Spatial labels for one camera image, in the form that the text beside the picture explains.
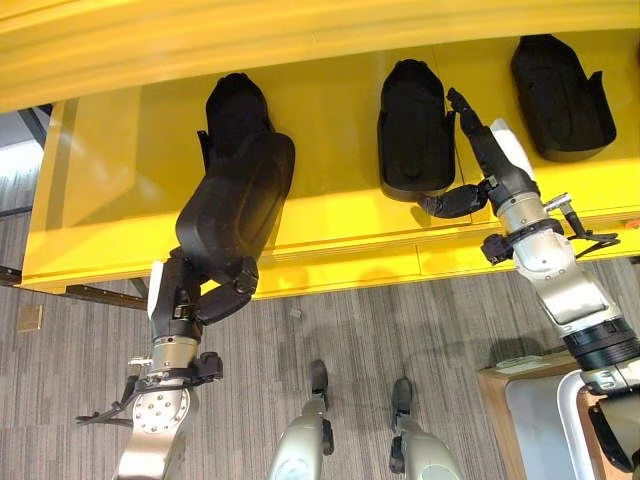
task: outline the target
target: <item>wire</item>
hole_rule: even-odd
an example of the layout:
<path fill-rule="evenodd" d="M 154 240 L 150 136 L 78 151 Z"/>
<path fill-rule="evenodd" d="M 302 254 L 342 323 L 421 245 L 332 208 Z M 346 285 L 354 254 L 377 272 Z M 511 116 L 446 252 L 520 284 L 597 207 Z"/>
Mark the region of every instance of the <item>wire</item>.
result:
<path fill-rule="evenodd" d="M 142 395 L 144 393 L 153 393 L 153 392 L 167 392 L 171 390 L 182 390 L 187 386 L 191 386 L 191 384 L 183 384 L 183 385 L 166 385 L 163 387 L 138 387 L 136 384 L 135 390 L 129 395 L 129 397 L 124 402 L 113 402 L 111 404 L 111 409 L 107 410 L 103 413 L 95 412 L 91 416 L 79 416 L 76 417 L 76 424 L 90 425 L 92 423 L 102 423 L 106 425 L 117 425 L 120 427 L 133 427 L 133 420 L 127 418 L 113 418 L 119 413 L 122 413 L 126 408 L 131 404 L 133 399 L 138 395 Z"/>
<path fill-rule="evenodd" d="M 611 247 L 620 243 L 620 239 L 618 238 L 617 233 L 602 233 L 594 235 L 592 230 L 587 230 L 584 235 L 573 235 L 572 237 L 569 237 L 569 240 L 588 240 L 591 242 L 596 242 L 595 245 L 591 245 L 590 247 L 577 254 L 576 259 L 583 257 L 584 255 L 587 255 L 589 253 L 595 252 L 596 250 L 601 250 L 603 248 Z"/>

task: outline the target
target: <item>black clamp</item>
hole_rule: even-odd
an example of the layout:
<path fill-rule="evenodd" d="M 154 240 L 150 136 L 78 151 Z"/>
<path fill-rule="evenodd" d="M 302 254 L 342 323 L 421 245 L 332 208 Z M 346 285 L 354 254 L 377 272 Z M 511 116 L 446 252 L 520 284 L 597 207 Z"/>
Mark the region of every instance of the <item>black clamp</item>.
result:
<path fill-rule="evenodd" d="M 480 250 L 491 265 L 513 258 L 513 246 L 524 238 L 542 230 L 551 229 L 554 232 L 564 235 L 562 225 L 555 218 L 545 218 L 531 225 L 521 228 L 506 237 L 498 233 L 489 235 L 482 242 Z"/>

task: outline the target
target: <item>silver robot leg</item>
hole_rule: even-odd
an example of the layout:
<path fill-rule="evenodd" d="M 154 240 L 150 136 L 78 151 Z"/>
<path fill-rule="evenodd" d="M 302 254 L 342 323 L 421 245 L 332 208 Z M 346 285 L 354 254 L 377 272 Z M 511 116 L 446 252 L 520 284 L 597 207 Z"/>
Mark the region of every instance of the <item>silver robot leg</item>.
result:
<path fill-rule="evenodd" d="M 439 438 L 424 432 L 410 415 L 400 415 L 401 437 L 407 480 L 461 480 L 458 462 Z"/>
<path fill-rule="evenodd" d="M 333 453 L 331 423 L 327 411 L 327 374 L 321 361 L 312 363 L 312 395 L 280 437 L 269 480 L 319 480 L 322 457 Z"/>

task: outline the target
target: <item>metal frame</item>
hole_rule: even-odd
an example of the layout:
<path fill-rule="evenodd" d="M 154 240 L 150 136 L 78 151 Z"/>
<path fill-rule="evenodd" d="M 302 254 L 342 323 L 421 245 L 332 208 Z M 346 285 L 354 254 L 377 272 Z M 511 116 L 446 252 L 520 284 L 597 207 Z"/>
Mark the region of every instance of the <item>metal frame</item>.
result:
<path fill-rule="evenodd" d="M 20 288 L 20 283 L 22 283 L 22 271 L 15 268 L 0 266 L 0 285 Z M 136 297 L 102 288 L 90 287 L 88 285 L 67 286 L 65 293 L 57 296 L 84 300 L 86 302 L 113 305 L 116 307 L 132 308 L 134 310 L 144 311 L 147 309 L 147 299 L 145 297 Z"/>

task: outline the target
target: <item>yellow table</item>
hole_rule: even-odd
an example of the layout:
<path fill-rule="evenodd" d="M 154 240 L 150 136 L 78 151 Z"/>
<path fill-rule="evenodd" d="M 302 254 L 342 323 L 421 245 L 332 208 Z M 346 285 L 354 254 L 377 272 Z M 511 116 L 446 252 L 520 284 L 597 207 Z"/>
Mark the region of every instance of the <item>yellow table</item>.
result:
<path fill-rule="evenodd" d="M 0 112 L 413 45 L 638 28 L 638 11 L 638 0 L 8 0 Z"/>
<path fill-rule="evenodd" d="M 570 191 L 588 227 L 620 245 L 589 258 L 640 253 L 640 67 L 637 30 L 560 34 L 587 74 L 604 71 L 618 138 L 574 164 L 533 150 L 509 62 L 517 38 L 369 52 L 246 70 L 272 120 L 295 141 L 291 194 L 261 259 L 259 296 L 318 292 L 497 271 L 479 250 L 499 231 L 489 209 L 440 220 L 379 189 L 376 121 L 382 82 L 402 58 L 427 61 L 482 119 L 504 117 L 534 166 L 545 198 Z M 148 274 L 177 246 L 178 212 L 203 174 L 195 131 L 220 75 L 116 90 L 54 110 L 36 192 L 23 286 L 66 285 Z M 459 129 L 455 184 L 480 170 Z"/>

